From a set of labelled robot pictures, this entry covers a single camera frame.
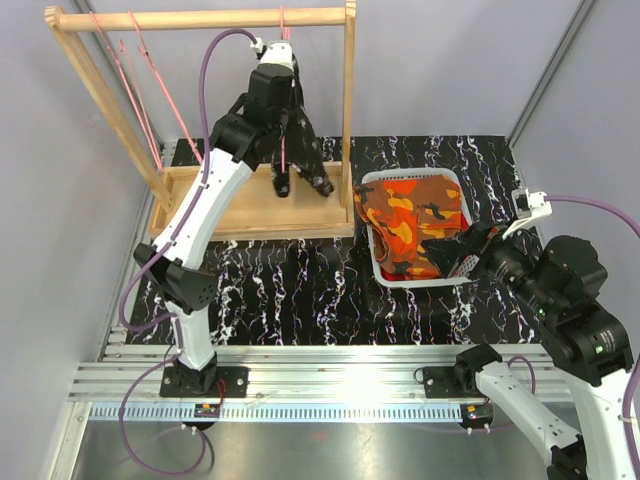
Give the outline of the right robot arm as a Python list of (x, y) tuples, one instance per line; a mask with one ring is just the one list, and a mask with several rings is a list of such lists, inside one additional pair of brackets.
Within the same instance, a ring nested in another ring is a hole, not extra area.
[(511, 228), (474, 224), (421, 248), (443, 277), (490, 277), (538, 317), (537, 336), (564, 376), (580, 427), (559, 420), (488, 344), (459, 353), (445, 377), (423, 368), (425, 392), (450, 384), (492, 401), (536, 449), (550, 479), (638, 478), (632, 397), (639, 366), (625, 327), (597, 300), (608, 273), (591, 243), (557, 236), (532, 258)]

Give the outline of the black white patterned trousers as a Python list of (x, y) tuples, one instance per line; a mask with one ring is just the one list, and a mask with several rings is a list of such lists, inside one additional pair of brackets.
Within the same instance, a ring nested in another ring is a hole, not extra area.
[(300, 69), (296, 57), (293, 58), (293, 83), (290, 97), (288, 124), (285, 129), (287, 172), (281, 173), (281, 145), (270, 156), (272, 185), (275, 194), (286, 198), (290, 193), (291, 167), (319, 195), (329, 197), (334, 185), (324, 167), (320, 141), (305, 110), (304, 93), (300, 79)]

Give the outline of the pink wire hanger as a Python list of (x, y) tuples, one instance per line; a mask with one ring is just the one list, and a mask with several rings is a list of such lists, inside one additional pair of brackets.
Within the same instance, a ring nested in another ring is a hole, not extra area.
[(134, 15), (133, 12), (128, 11), (127, 12), (131, 23), (134, 27), (134, 30), (136, 31), (136, 34), (138, 35), (138, 39), (139, 39), (139, 50), (141, 52), (141, 55), (143, 56), (143, 58), (147, 61), (147, 64), (149, 66), (149, 68), (151, 69), (155, 79), (157, 80), (162, 92), (165, 95), (165, 98), (179, 124), (179, 126), (182, 129), (183, 134), (185, 135), (185, 138), (191, 148), (191, 151), (193, 153), (193, 155), (195, 156), (197, 162), (199, 165), (201, 165), (203, 163), (203, 155), (200, 153), (199, 149), (197, 148), (197, 143), (196, 140), (194, 139), (194, 137), (190, 134), (189, 129), (187, 127), (186, 122), (183, 119), (183, 116), (181, 115), (178, 106), (176, 105), (171, 93), (168, 90), (168, 87), (166, 85), (166, 83), (164, 82), (160, 71), (158, 70), (158, 68), (156, 67), (155, 62), (152, 59), (152, 56), (150, 54), (149, 48), (147, 46), (147, 43), (144, 39), (144, 36), (142, 34), (140, 25)]
[[(283, 41), (289, 41), (291, 38), (290, 28), (285, 24), (285, 7), (280, 7), (279, 13), (279, 30), (280, 30), (280, 38)], [(287, 159), (286, 159), (286, 137), (283, 136), (281, 139), (281, 161), (280, 161), (281, 173), (285, 174), (287, 172)]]
[(129, 67), (133, 66), (131, 59), (128, 55), (128, 52), (126, 50), (126, 46), (124, 42), (120, 40), (118, 43), (118, 47), (115, 47), (113, 42), (110, 40), (110, 38), (105, 33), (102, 26), (100, 25), (97, 19), (97, 15), (93, 11), (89, 11), (88, 15), (90, 16), (97, 32), (99, 33), (101, 39), (103, 40), (111, 59), (116, 65), (116, 70), (120, 77), (121, 83), (124, 86), (126, 94), (129, 98), (129, 102), (134, 110), (134, 113), (137, 117), (140, 128), (147, 141), (152, 159), (155, 163), (155, 167), (160, 173), (162, 173), (164, 171), (164, 164), (160, 154), (159, 143), (156, 140), (155, 135), (153, 133), (151, 122), (150, 122), (147, 110), (144, 106), (142, 96), (140, 94), (135, 71), (131, 70), (133, 77), (130, 78), (127, 75), (126, 69), (124, 68), (122, 63), (122, 59), (125, 59)]

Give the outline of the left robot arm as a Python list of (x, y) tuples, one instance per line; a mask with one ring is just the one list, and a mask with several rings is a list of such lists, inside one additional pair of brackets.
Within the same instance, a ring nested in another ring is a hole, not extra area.
[(158, 287), (177, 343), (169, 369), (178, 391), (205, 397), (223, 383), (210, 338), (208, 309), (216, 281), (201, 271), (207, 245), (232, 199), (280, 144), (290, 116), (294, 71), (278, 64), (253, 70), (247, 92), (205, 128), (205, 158), (170, 224), (134, 258)]

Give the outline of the orange patterned trousers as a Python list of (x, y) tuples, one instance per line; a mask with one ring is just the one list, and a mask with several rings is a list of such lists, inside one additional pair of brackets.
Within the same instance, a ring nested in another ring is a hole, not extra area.
[(422, 242), (452, 238), (469, 227), (456, 182), (444, 175), (373, 180), (356, 186), (353, 193), (355, 210), (372, 229), (374, 258), (388, 278), (441, 277)]

